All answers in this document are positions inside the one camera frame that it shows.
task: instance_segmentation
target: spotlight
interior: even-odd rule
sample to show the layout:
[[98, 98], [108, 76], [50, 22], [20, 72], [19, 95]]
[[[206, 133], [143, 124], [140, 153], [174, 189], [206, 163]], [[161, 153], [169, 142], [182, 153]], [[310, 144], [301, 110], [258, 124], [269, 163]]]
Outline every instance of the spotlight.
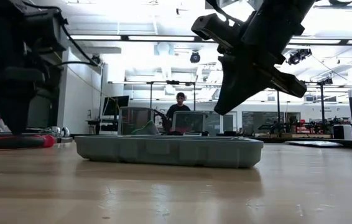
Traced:
[[197, 51], [193, 51], [190, 57], [191, 63], [198, 63], [201, 60], [201, 56]]
[[333, 84], [333, 80], [332, 77], [326, 77], [326, 79], [321, 80], [319, 82], [317, 82], [319, 85], [332, 85]]
[[307, 57], [312, 55], [311, 49], [298, 49], [289, 54], [287, 63], [289, 65], [297, 65], [300, 61], [305, 60]]

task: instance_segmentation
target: black cable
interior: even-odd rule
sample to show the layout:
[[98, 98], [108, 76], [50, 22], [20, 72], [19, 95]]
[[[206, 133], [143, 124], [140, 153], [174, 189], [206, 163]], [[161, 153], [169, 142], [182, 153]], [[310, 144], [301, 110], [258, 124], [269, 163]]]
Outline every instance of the black cable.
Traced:
[[67, 31], [67, 29], [65, 28], [65, 25], [62, 24], [61, 25], [65, 35], [67, 35], [67, 37], [70, 39], [71, 43], [76, 47], [76, 49], [89, 61], [89, 65], [98, 67], [99, 65], [94, 62], [91, 58], [89, 58], [89, 56], [82, 50], [82, 48], [75, 42], [75, 40], [71, 37], [70, 33]]
[[335, 73], [336, 75], [338, 75], [342, 79], [344, 79], [346, 81], [349, 81], [347, 78], [343, 77], [343, 75], [340, 75], [338, 72], [334, 71], [332, 68], [330, 68], [327, 65], [325, 65], [321, 60], [319, 60], [316, 57], [314, 57], [314, 55], [312, 55], [311, 57], [313, 57], [316, 61], [320, 62], [325, 68], [329, 69], [331, 72]]
[[[57, 7], [57, 6], [36, 6], [34, 4], [31, 4], [31, 3], [28, 3], [28, 2], [25, 2], [25, 1], [23, 1], [23, 3], [26, 6], [33, 7], [33, 8], [36, 8], [36, 9], [56, 9], [59, 13], [62, 12], [62, 10], [59, 7]], [[92, 65], [92, 66], [97, 67], [98, 64], [96, 62], [94, 62], [91, 58], [89, 58], [89, 56], [82, 50], [82, 48], [71, 37], [70, 33], [67, 31], [67, 28], [65, 27], [65, 24], [67, 24], [67, 20], [64, 19], [63, 21], [60, 21], [60, 25], [61, 25], [65, 35], [68, 37], [68, 39], [71, 41], [71, 43], [76, 47], [76, 49], [84, 56], [84, 58], [86, 58], [89, 61], [89, 62], [86, 62], [86, 63], [83, 63], [83, 64]]]
[[26, 1], [23, 1], [22, 3], [24, 3], [26, 6], [33, 7], [33, 8], [36, 8], [36, 9], [56, 9], [60, 13], [63, 12], [62, 9], [60, 9], [57, 6], [36, 6], [36, 5], [31, 4], [29, 2], [26, 2]]
[[58, 67], [62, 65], [68, 65], [68, 64], [83, 64], [83, 65], [91, 65], [90, 62], [80, 62], [80, 61], [68, 61], [68, 62], [62, 62], [56, 65], [53, 65], [53, 67]]

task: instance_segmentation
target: wooden table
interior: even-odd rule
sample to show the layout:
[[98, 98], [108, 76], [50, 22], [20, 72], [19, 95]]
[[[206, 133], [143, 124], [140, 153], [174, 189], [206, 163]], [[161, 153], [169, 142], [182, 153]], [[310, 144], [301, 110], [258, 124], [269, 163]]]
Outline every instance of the wooden table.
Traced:
[[352, 224], [352, 151], [266, 144], [250, 170], [0, 151], [0, 223]]

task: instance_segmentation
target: black pole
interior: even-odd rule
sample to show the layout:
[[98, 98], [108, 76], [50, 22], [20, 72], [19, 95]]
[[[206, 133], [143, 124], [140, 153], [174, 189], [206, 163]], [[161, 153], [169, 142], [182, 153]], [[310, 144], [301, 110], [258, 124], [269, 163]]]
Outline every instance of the black pole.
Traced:
[[325, 110], [324, 110], [324, 85], [320, 84], [321, 89], [321, 119], [323, 127], [325, 127]]
[[195, 83], [193, 85], [194, 85], [194, 111], [195, 111]]
[[154, 82], [150, 82], [150, 108], [152, 108], [152, 84], [154, 84]]
[[278, 124], [277, 124], [277, 129], [278, 129], [278, 136], [280, 137], [281, 135], [281, 112], [280, 112], [280, 91], [277, 91], [277, 112], [278, 112]]
[[100, 84], [100, 103], [99, 103], [99, 119], [101, 118], [101, 98], [103, 97], [103, 76], [104, 76], [104, 66], [101, 66], [101, 84]]

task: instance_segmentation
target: table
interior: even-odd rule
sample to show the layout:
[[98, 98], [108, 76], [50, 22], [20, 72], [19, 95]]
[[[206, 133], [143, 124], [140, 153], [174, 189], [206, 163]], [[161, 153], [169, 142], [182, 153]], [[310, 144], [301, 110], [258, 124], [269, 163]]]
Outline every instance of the table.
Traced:
[[266, 144], [248, 170], [0, 151], [0, 223], [352, 224], [352, 151]]

